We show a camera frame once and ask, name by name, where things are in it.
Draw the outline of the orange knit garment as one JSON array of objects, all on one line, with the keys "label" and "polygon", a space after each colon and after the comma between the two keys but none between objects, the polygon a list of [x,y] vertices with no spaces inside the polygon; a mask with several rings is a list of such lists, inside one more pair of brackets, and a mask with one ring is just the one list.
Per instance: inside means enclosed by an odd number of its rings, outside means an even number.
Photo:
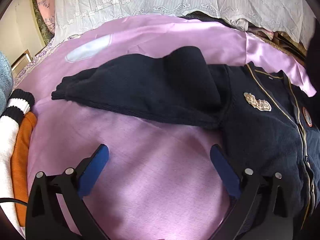
[{"label": "orange knit garment", "polygon": [[27,165],[31,134],[36,126],[37,118],[28,112],[22,120],[17,133],[16,144],[11,157],[11,178],[14,198],[28,202]]}]

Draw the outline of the white lace bed cover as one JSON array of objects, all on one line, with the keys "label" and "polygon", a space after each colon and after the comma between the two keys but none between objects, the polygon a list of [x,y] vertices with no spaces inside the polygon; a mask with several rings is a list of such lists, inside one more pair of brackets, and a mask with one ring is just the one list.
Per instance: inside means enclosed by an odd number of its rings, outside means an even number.
[{"label": "white lace bed cover", "polygon": [[247,30],[250,24],[283,31],[307,47],[314,14],[305,0],[55,0],[55,43],[127,16],[184,16],[200,11]]}]

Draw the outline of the navy knit cardigan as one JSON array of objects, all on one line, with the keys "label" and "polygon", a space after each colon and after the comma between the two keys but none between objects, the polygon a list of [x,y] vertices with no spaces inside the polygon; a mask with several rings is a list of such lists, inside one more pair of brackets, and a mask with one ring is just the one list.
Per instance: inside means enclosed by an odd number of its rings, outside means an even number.
[{"label": "navy knit cardigan", "polygon": [[207,64],[196,47],[154,59],[131,54],[64,77],[53,100],[167,124],[218,129],[227,157],[263,176],[281,173],[294,232],[319,204],[319,95],[253,63]]}]

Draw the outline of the pink satin bedsheet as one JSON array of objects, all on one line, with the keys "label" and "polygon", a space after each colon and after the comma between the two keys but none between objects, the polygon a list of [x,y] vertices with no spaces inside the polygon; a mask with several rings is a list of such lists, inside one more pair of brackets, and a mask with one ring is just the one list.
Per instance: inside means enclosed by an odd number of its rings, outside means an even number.
[{"label": "pink satin bedsheet", "polygon": [[209,64],[253,62],[269,73],[282,70],[306,94],[315,94],[294,58],[220,23],[159,15],[107,22],[63,42],[18,84],[35,97],[37,116],[28,184],[39,171],[55,175],[75,167],[105,144],[109,161],[84,201],[111,239],[208,239],[229,208],[228,194],[209,159],[211,146],[221,142],[218,133],[51,98],[65,76],[121,55],[163,57],[183,46],[200,48]]}]

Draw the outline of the white black striped garment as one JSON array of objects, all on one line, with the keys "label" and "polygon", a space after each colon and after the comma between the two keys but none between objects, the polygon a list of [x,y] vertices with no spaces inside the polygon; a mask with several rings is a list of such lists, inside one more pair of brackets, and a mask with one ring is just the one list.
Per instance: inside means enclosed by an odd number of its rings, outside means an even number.
[{"label": "white black striped garment", "polygon": [[33,94],[15,89],[1,114],[1,198],[13,198],[10,161],[24,116],[35,103]]}]

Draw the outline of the light blue fuzzy blanket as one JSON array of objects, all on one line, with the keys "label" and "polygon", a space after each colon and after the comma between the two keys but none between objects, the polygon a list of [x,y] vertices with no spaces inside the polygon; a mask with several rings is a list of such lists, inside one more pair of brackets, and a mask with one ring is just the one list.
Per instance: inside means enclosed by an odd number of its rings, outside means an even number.
[{"label": "light blue fuzzy blanket", "polygon": [[0,115],[7,107],[13,84],[11,65],[7,57],[0,51]]}]

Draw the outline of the pink floral pillow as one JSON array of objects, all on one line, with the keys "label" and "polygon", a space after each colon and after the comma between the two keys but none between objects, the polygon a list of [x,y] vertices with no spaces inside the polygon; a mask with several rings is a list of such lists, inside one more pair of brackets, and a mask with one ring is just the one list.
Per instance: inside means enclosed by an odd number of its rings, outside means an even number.
[{"label": "pink floral pillow", "polygon": [[55,33],[55,0],[36,0],[40,14],[49,31]]}]

